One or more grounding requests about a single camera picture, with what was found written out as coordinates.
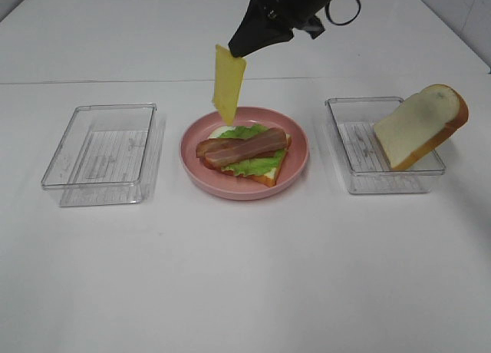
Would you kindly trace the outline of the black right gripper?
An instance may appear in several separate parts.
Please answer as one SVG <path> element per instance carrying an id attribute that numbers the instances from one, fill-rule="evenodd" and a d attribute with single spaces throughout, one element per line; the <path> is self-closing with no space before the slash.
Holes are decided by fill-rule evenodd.
<path id="1" fill-rule="evenodd" d="M 326 0 L 250 0 L 241 24 L 228 43 L 232 56 L 242 58 L 288 42 L 294 37 L 292 28 L 317 38 L 325 27 L 316 13 L 325 5 Z"/>

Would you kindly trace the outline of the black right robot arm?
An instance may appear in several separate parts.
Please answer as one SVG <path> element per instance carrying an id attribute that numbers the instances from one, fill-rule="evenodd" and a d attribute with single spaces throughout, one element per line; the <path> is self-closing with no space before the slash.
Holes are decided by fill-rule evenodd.
<path id="1" fill-rule="evenodd" d="M 325 11 L 329 21 L 332 0 L 250 0 L 244 18 L 228 46 L 235 58 L 245 57 L 270 45 L 288 42 L 295 29 L 315 39 L 325 31 L 317 16 Z"/>

